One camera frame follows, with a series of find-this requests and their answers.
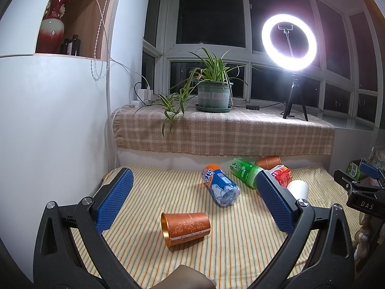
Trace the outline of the spider plant in green pot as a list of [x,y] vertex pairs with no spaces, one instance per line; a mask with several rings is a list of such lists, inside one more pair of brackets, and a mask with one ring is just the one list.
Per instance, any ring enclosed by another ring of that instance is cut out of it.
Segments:
[[201,54],[197,51],[191,52],[199,61],[199,65],[190,68],[187,78],[172,86],[166,95],[157,95],[155,104],[160,106],[164,113],[162,136],[165,135],[167,127],[170,130],[173,128],[178,116],[185,115],[193,93],[196,93],[198,98],[196,106],[199,112],[227,113],[234,105],[234,81],[245,82],[239,75],[246,65],[227,63],[225,54],[218,56],[205,47],[201,47],[200,51]]

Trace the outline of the green label plastic bottle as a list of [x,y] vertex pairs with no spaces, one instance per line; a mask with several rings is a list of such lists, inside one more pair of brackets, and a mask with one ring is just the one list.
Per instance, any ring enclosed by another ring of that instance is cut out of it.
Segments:
[[230,164],[230,172],[252,189],[257,188],[257,175],[263,168],[243,158],[234,158]]

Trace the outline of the blue label plastic bottle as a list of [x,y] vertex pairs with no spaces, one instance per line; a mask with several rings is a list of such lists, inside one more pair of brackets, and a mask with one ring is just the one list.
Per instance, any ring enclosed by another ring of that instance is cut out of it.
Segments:
[[216,164],[203,169],[202,179],[214,201],[221,207],[234,204],[240,195],[239,187]]

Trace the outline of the white power strip with chargers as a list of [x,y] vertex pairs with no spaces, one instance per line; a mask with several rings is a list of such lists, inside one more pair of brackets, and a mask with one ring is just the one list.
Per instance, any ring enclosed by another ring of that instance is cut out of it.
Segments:
[[154,98],[154,93],[153,89],[148,86],[146,89],[141,89],[137,88],[138,85],[141,85],[141,82],[137,82],[134,85],[134,93],[136,100],[133,100],[131,102],[131,106],[135,108],[139,108],[142,106],[148,106],[152,105],[154,103],[153,98]]

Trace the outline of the red white ceramic vase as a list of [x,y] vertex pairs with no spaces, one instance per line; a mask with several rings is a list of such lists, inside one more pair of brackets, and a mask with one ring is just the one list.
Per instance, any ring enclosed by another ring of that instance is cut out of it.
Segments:
[[63,35],[65,5],[72,0],[49,0],[44,13],[37,40],[36,53],[56,53]]

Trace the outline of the striped yellow table cloth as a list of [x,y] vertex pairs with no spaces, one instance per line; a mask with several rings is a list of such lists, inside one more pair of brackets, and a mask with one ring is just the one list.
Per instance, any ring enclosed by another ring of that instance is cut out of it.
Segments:
[[[287,237],[257,191],[241,181],[236,202],[221,207],[199,171],[135,164],[130,169],[133,188],[103,237],[142,288],[158,284],[180,265],[215,280],[218,288],[247,288]],[[204,213],[210,233],[168,247],[161,227],[164,213]]]

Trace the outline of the green cardboard box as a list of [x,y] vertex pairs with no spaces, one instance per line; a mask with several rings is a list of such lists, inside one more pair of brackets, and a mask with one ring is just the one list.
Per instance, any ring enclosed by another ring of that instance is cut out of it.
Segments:
[[350,161],[346,173],[357,181],[365,179],[366,177],[368,177],[368,175],[359,169],[359,165],[365,162],[366,160],[364,158]]

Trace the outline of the dark bottle on shelf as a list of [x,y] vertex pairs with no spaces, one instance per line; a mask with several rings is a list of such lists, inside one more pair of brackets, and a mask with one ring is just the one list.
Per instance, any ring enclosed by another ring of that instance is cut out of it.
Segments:
[[80,56],[81,40],[78,35],[73,35],[71,39],[64,39],[60,45],[59,53],[63,55]]

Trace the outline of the orange patterned metal cup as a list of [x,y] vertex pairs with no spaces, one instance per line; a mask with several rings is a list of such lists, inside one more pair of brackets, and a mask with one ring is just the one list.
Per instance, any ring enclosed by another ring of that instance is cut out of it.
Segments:
[[160,221],[167,247],[200,239],[211,232],[205,213],[162,213]]

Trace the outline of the red label plastic bottle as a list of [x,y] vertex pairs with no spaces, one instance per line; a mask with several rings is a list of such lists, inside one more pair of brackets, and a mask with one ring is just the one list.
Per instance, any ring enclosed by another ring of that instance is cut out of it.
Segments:
[[285,165],[277,165],[270,169],[269,172],[282,187],[287,187],[292,181],[292,171]]

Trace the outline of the beige plaid sill cloth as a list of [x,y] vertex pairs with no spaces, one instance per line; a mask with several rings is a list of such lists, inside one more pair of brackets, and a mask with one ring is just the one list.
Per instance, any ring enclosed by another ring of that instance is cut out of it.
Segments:
[[114,120],[117,147],[220,157],[331,155],[335,128],[316,116],[283,119],[280,110],[235,108],[199,112],[193,106],[169,122],[159,106],[126,106]]

